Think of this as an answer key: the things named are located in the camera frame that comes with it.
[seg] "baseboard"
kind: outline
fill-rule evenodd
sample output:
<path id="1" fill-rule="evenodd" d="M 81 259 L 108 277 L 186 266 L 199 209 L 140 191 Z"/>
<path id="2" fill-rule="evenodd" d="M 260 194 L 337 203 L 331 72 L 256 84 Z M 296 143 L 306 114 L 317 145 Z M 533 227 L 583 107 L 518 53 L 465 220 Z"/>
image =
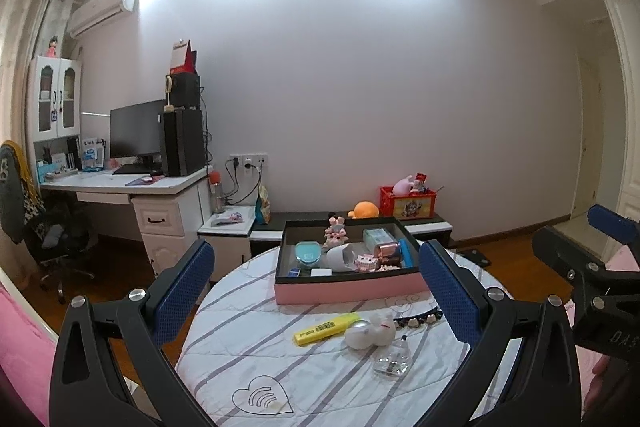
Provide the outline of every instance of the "baseboard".
<path id="1" fill-rule="evenodd" d="M 451 239 L 450 248 L 466 248 L 481 245 L 482 243 L 490 243 L 492 241 L 499 241 L 500 239 L 508 239 L 510 237 L 516 237 L 517 235 L 524 235 L 526 233 L 532 233 L 536 230 L 546 227 L 547 225 L 557 225 L 563 223 L 571 218 L 571 214 L 565 216 L 555 217 L 542 223 L 534 223 L 533 225 L 527 225 L 526 227 L 519 227 L 519 229 L 505 230 L 504 232 L 490 233 L 488 235 L 480 235 L 478 237 L 469 237 L 468 239 L 460 239 L 459 241 Z"/>
<path id="2" fill-rule="evenodd" d="M 126 247 L 135 250 L 145 250 L 145 244 L 135 239 L 126 239 L 125 237 L 114 237 L 113 235 L 98 234 L 98 245 L 113 245 L 114 247 Z"/>

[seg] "silver bolt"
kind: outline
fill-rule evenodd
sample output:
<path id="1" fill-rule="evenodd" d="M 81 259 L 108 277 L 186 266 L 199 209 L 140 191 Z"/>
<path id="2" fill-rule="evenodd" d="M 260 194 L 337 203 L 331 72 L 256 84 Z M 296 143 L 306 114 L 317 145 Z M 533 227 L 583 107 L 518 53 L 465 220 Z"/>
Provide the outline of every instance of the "silver bolt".
<path id="1" fill-rule="evenodd" d="M 489 288 L 486 291 L 486 294 L 489 295 L 489 298 L 492 301 L 501 301 L 502 299 L 504 299 L 504 292 L 500 288 Z"/>
<path id="2" fill-rule="evenodd" d="M 71 306 L 73 308 L 79 308 L 85 302 L 86 302 L 86 299 L 84 298 L 84 295 L 76 295 L 74 298 L 71 299 Z"/>
<path id="3" fill-rule="evenodd" d="M 136 288 L 129 292 L 130 301 L 140 301 L 145 298 L 146 292 L 142 288 Z"/>
<path id="4" fill-rule="evenodd" d="M 559 298 L 557 295 L 549 295 L 547 300 L 549 301 L 549 304 L 551 304 L 552 306 L 555 306 L 556 308 L 559 308 L 560 306 L 562 306 L 562 299 Z"/>
<path id="5" fill-rule="evenodd" d="M 593 301 L 591 301 L 591 304 L 593 304 L 593 307 L 597 310 L 604 309 L 604 301 L 602 300 L 602 297 L 594 297 Z"/>

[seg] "clear plastic bottle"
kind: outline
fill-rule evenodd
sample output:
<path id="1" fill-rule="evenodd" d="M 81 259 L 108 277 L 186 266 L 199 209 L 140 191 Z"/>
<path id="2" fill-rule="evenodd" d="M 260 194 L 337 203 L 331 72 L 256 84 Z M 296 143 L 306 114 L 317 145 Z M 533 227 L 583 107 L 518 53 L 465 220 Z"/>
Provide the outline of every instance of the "clear plastic bottle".
<path id="1" fill-rule="evenodd" d="M 412 364 L 411 350 L 406 343 L 406 335 L 385 349 L 380 356 L 377 357 L 373 364 L 373 369 L 385 375 L 392 377 L 400 377 L 404 375 Z"/>

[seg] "red basket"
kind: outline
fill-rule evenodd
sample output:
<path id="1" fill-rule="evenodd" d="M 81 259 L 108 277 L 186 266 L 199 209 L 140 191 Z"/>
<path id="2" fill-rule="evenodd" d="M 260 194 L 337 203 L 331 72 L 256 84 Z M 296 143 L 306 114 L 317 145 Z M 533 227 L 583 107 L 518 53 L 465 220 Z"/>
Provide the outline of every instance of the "red basket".
<path id="1" fill-rule="evenodd" d="M 394 196 L 393 187 L 380 187 L 380 215 L 396 219 L 427 219 L 433 217 L 436 193 Z"/>

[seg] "round table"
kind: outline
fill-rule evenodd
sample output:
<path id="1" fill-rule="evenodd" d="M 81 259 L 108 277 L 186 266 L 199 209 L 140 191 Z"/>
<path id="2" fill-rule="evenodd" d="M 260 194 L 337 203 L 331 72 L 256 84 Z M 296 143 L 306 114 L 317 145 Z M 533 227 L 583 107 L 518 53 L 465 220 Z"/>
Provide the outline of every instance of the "round table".
<path id="1" fill-rule="evenodd" d="M 485 287 L 504 288 L 460 256 Z M 446 319 L 412 330 L 414 363 L 400 378 L 372 368 L 375 347 L 356 351 L 335 335 L 298 347 L 293 333 L 337 314 L 391 309 L 411 316 L 436 305 L 429 292 L 340 304 L 276 304 L 273 284 L 278 248 L 243 264 L 217 283 L 200 305 L 176 370 L 197 402 L 226 427 L 412 426 L 446 386 L 469 350 Z M 493 408 L 515 360 L 510 342 L 476 415 Z"/>

